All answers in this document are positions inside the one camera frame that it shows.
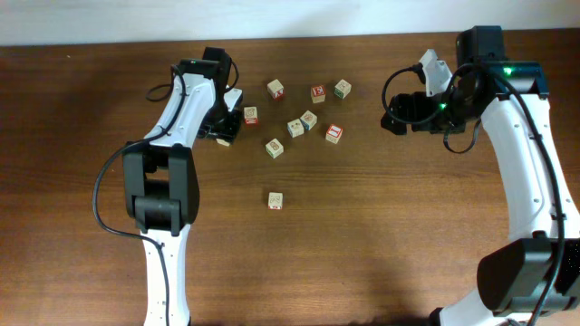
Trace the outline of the red letter V block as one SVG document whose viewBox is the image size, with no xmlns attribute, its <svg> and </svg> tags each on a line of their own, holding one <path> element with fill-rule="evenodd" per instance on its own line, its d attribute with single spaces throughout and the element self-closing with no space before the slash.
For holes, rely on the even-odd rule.
<svg viewBox="0 0 580 326">
<path fill-rule="evenodd" d="M 218 144 L 220 144 L 222 146 L 226 146 L 226 147 L 231 146 L 231 143 L 228 142 L 228 141 L 226 141 L 226 140 L 224 140 L 224 139 L 216 139 L 216 141 L 217 141 Z"/>
</svg>

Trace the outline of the wooden block red bottom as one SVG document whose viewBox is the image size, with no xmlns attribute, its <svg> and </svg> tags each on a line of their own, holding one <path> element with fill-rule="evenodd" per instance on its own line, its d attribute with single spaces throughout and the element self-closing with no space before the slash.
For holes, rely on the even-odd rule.
<svg viewBox="0 0 580 326">
<path fill-rule="evenodd" d="M 244 121 L 246 124 L 258 123 L 257 107 L 244 108 Z"/>
</svg>

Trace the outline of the wooden block red edge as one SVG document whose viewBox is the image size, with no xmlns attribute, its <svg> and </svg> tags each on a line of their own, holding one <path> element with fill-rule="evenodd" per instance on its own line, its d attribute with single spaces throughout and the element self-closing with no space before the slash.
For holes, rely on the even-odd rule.
<svg viewBox="0 0 580 326">
<path fill-rule="evenodd" d="M 283 208 L 284 195 L 279 192 L 270 192 L 268 194 L 267 205 L 271 210 L 281 210 Z"/>
</svg>

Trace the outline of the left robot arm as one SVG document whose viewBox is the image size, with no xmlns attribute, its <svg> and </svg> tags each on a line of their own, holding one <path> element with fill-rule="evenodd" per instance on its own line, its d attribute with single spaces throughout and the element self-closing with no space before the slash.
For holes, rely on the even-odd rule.
<svg viewBox="0 0 580 326">
<path fill-rule="evenodd" d="M 167 105 L 141 145 L 122 155 L 128 215 L 146 254 L 148 325 L 189 325 L 186 252 L 200 201 L 192 148 L 197 139 L 233 143 L 243 92 L 229 83 L 236 65 L 221 48 L 172 67 Z"/>
</svg>

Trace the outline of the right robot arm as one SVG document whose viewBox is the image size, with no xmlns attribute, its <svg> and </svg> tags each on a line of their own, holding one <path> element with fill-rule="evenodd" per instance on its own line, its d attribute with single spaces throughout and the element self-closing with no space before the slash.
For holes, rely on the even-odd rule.
<svg viewBox="0 0 580 326">
<path fill-rule="evenodd" d="M 434 310 L 437 326 L 533 325 L 579 304 L 579 212 L 550 127 L 545 74 L 512 61 L 498 26 L 475 26 L 456 40 L 458 68 L 428 50 L 410 72 L 423 91 L 383 97 L 381 125 L 396 135 L 448 137 L 468 123 L 495 150 L 507 199 L 509 242 L 478 264 L 477 286 Z"/>
</svg>

